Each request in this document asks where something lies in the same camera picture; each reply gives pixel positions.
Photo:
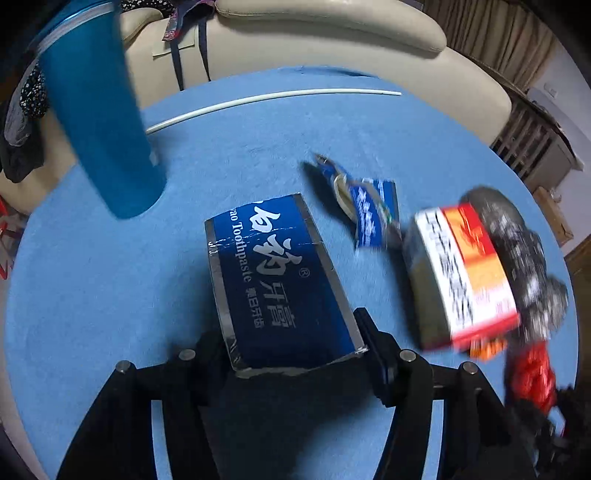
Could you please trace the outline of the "red plastic bag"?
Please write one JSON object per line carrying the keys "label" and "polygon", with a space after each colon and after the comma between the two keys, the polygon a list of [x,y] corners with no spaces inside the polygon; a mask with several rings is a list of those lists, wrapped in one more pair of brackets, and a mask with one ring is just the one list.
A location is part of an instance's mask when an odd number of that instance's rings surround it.
{"label": "red plastic bag", "polygon": [[545,416],[550,413],[557,388],[547,341],[527,345],[510,357],[507,388],[511,400],[530,402]]}

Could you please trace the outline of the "orange wrapper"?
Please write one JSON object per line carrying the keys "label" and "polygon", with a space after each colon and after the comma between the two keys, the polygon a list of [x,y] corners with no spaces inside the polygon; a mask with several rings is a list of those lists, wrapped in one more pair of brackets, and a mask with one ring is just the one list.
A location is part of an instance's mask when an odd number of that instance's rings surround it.
{"label": "orange wrapper", "polygon": [[468,354],[471,359],[489,361],[507,349],[508,342],[504,337],[478,339],[471,342]]}

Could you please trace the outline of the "black plastic bag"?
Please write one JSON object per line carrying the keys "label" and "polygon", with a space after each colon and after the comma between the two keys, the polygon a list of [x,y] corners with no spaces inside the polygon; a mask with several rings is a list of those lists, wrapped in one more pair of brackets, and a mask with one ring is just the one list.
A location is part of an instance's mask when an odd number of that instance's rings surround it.
{"label": "black plastic bag", "polygon": [[521,345],[549,340],[565,319],[568,291],[564,282],[547,273],[540,236],[496,189],[473,188],[461,201],[475,209],[509,281],[520,315],[520,326],[510,338]]}

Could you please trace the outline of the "red white medicine box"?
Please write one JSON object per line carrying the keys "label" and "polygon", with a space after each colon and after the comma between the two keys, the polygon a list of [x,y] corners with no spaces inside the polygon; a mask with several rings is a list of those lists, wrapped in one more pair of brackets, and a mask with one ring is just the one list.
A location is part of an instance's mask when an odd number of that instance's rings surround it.
{"label": "red white medicine box", "polygon": [[403,255],[424,349],[465,351],[520,325],[509,280],[471,205],[416,213]]}

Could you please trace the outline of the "blue toothpaste box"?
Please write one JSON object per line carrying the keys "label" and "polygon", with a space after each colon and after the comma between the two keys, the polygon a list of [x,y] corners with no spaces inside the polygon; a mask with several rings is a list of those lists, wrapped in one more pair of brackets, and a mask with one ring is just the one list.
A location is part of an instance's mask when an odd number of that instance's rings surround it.
{"label": "blue toothpaste box", "polygon": [[204,223],[221,334],[235,375],[297,376],[368,348],[301,194]]}

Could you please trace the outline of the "torn blue foil wrapper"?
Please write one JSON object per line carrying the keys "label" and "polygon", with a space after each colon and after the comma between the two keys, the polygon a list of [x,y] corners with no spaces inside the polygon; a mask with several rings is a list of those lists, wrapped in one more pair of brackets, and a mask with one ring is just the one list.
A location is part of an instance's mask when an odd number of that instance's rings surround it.
{"label": "torn blue foil wrapper", "polygon": [[356,248],[401,247],[403,235],[397,186],[393,180],[356,179],[342,165],[315,153],[315,165],[325,177],[335,201],[356,226]]}

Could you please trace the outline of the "cardboard box by door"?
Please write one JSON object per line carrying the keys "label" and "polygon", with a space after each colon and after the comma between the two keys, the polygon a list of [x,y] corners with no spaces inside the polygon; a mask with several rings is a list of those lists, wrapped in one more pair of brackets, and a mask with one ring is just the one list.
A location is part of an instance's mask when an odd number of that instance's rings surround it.
{"label": "cardboard box by door", "polygon": [[572,229],[550,192],[543,187],[538,187],[533,193],[533,198],[549,224],[558,245],[563,247],[573,240],[574,234]]}

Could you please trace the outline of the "wooden baby crib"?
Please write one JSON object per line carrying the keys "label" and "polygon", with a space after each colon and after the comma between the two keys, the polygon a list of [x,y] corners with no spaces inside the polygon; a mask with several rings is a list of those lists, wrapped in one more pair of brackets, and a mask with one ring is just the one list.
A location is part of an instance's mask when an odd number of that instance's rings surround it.
{"label": "wooden baby crib", "polygon": [[492,143],[492,150],[528,190],[543,187],[551,191],[571,170],[582,171],[583,162],[554,117],[499,73],[491,70],[489,74],[512,103],[509,120]]}

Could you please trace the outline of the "blue table cloth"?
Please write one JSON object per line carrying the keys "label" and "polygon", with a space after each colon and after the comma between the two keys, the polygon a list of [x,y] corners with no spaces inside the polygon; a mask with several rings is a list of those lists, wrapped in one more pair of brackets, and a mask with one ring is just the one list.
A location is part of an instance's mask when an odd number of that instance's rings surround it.
{"label": "blue table cloth", "polygon": [[413,298],[395,252],[359,250],[315,153],[353,176],[393,180],[400,214],[502,191],[569,277],[538,205],[472,132],[400,86],[359,73],[294,68],[187,89],[146,109],[166,188],[146,213],[115,218],[71,169],[33,212],[8,293],[5,355],[21,421],[55,476],[115,364],[167,360],[217,327],[204,223],[252,201],[304,196],[349,303],[412,348]]}

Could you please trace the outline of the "dark clothes on sofa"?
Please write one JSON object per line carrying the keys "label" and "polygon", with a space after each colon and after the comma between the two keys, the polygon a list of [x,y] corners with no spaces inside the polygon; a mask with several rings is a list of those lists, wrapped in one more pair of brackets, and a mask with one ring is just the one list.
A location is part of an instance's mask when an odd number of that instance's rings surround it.
{"label": "dark clothes on sofa", "polygon": [[40,120],[48,108],[45,77],[32,61],[1,103],[1,171],[14,184],[44,164]]}

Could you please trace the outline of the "teal thermos bottle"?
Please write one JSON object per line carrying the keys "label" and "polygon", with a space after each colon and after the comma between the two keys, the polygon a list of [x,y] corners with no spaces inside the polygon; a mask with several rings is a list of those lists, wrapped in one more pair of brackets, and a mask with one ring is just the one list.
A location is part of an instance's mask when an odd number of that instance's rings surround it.
{"label": "teal thermos bottle", "polygon": [[147,139],[112,1],[68,1],[35,39],[48,102],[112,214],[148,210],[166,177]]}

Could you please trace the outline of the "beige curtain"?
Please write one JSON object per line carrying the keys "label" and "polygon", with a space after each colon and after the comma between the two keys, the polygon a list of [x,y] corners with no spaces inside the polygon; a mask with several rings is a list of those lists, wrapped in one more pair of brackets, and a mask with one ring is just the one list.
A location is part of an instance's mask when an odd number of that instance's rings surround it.
{"label": "beige curtain", "polygon": [[440,25],[452,49],[522,91],[543,75],[558,46],[552,30],[519,1],[430,0],[423,12]]}

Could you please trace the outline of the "cream leather sofa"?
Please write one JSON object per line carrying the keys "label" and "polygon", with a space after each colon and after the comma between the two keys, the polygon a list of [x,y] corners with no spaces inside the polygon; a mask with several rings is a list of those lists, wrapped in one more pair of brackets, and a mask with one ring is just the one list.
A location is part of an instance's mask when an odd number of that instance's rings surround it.
{"label": "cream leather sofa", "polygon": [[[140,108],[179,92],[155,8],[120,13],[120,33]],[[211,80],[284,66],[344,67],[394,82],[446,113],[485,144],[512,103],[501,85],[448,46],[440,25],[402,1],[216,1],[205,26]],[[198,27],[180,41],[185,86],[207,82]],[[40,121],[44,165],[22,182],[1,173],[1,197],[30,214],[77,161],[55,116]]]}

